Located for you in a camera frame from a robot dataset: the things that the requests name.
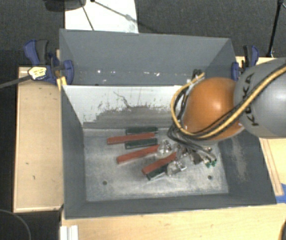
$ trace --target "blue clamp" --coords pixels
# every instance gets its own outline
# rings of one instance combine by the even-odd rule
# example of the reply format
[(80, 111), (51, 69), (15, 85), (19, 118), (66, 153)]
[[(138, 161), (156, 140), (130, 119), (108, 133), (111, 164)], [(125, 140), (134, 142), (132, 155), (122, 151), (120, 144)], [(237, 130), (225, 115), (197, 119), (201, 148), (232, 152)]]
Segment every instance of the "blue clamp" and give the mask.
[(286, 185), (281, 183), (281, 186), (282, 186), (284, 195), (276, 196), (275, 199), (278, 204), (286, 204)]
[(248, 68), (254, 67), (260, 57), (258, 48), (254, 45), (244, 45), (244, 56), (245, 61), (242, 61), (242, 67), (239, 66), (239, 63), (233, 62), (231, 67), (231, 78), (234, 81), (237, 81), (240, 78), (240, 75), (244, 73)]
[(54, 53), (47, 53), (47, 40), (35, 40), (28, 41), (24, 47), (25, 56), (31, 61), (33, 67), (42, 66), (46, 68), (44, 76), (32, 78), (35, 81), (45, 81), (50, 84), (57, 84), (57, 77), (55, 72), (64, 71), (66, 77), (66, 83), (72, 84), (74, 78), (74, 67), (71, 60), (65, 60), (63, 65), (60, 65), (59, 59)]

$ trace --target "blue tape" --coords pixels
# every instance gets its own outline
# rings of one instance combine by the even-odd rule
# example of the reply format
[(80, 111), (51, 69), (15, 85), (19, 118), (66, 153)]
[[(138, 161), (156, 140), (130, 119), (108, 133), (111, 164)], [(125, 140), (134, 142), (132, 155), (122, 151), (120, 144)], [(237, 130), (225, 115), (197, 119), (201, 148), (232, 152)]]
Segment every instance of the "blue tape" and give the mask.
[(278, 204), (286, 204), (286, 185), (281, 183), (281, 186), (282, 186), (284, 195), (276, 196), (275, 199)]

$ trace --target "white paper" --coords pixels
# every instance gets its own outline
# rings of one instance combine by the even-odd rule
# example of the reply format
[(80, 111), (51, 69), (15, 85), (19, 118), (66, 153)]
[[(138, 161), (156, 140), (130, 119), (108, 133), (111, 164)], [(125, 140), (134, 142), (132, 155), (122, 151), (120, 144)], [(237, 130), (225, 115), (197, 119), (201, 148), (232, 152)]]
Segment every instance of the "white paper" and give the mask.
[[(86, 1), (84, 9), (95, 31), (138, 33), (134, 0)], [(82, 7), (65, 12), (68, 30), (92, 30)]]

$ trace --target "wooden board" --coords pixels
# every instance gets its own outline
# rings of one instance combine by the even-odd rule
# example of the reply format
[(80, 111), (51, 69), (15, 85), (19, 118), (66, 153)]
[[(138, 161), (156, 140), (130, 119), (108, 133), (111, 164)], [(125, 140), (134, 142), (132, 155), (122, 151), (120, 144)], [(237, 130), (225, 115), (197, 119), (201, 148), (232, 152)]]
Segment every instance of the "wooden board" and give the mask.
[[(19, 77), (28, 68), (19, 69)], [(58, 210), (63, 204), (60, 95), (56, 86), (26, 81), (17, 89), (13, 211)]]

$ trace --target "orange object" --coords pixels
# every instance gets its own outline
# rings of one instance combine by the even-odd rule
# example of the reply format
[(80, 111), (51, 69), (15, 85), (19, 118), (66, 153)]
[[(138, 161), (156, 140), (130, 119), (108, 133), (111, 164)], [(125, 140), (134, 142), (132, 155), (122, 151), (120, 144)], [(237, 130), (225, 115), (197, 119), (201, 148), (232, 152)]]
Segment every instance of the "orange object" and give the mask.
[(162, 158), (160, 160), (157, 160), (156, 162), (154, 163), (151, 163), (149, 164), (148, 166), (144, 167), (142, 169), (142, 173), (144, 175), (147, 175), (153, 171), (155, 171), (156, 169), (162, 167), (162, 166), (165, 166), (167, 165), (168, 163), (172, 162), (175, 160), (175, 158), (177, 157), (177, 153), (174, 152), (172, 154), (170, 154), (169, 156), (165, 157), (165, 158)]
[[(229, 78), (212, 77), (197, 84), (188, 95), (182, 125), (190, 133), (201, 132), (234, 108), (236, 82)], [(236, 121), (211, 140), (221, 140), (240, 132), (243, 126)]]
[(106, 142), (108, 145), (113, 145), (113, 144), (120, 144), (120, 143), (131, 142), (131, 141), (146, 140), (146, 139), (151, 139), (154, 137), (155, 137), (154, 132), (147, 132), (147, 133), (140, 133), (140, 134), (109, 137), (107, 138)]
[(134, 151), (131, 153), (120, 155), (116, 158), (116, 161), (118, 164), (121, 164), (121, 163), (127, 162), (127, 161), (132, 160), (132, 159), (145, 157), (148, 154), (157, 152), (159, 146), (160, 146), (159, 144), (154, 145), (154, 146), (149, 146), (147, 148), (143, 148), (143, 149), (140, 149), (138, 151)]

